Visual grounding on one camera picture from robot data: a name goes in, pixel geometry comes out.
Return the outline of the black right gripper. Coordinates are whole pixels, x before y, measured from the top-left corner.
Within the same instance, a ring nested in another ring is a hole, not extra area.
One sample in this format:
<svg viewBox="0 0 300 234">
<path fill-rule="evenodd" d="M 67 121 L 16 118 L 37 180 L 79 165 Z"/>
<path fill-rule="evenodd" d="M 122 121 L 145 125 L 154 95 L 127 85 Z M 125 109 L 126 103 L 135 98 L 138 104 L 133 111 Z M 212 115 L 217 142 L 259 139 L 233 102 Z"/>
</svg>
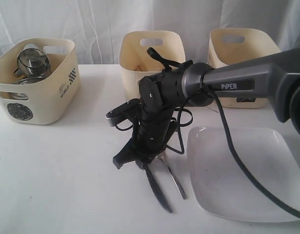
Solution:
<svg viewBox="0 0 300 234">
<path fill-rule="evenodd" d="M 154 157 L 165 149 L 166 139 L 174 107 L 163 107 L 158 112 L 151 112 L 139 99 L 130 100 L 130 104 L 139 107 L 139 126 L 137 136 L 128 142 L 113 157 L 113 164 L 120 169 L 125 163 L 136 161 L 136 165 L 144 170 L 144 166 L 152 163 Z"/>
</svg>

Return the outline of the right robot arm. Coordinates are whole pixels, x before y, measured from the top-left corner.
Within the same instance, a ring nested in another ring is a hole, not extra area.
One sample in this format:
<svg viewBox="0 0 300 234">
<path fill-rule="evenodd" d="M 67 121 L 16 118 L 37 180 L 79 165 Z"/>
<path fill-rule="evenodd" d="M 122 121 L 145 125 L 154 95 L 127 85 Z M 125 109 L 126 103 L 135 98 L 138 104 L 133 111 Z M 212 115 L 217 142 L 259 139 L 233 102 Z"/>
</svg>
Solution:
<svg viewBox="0 0 300 234">
<path fill-rule="evenodd" d="M 131 138 L 113 157 L 117 168 L 132 161 L 152 162 L 184 126 L 174 112 L 207 106 L 215 98 L 266 98 L 277 119 L 292 121 L 300 134 L 300 48 L 221 68 L 168 60 L 154 48 L 148 48 L 147 54 L 163 70 L 140 80 L 139 98 L 106 114 L 114 127 L 125 120 L 132 123 Z"/>
</svg>

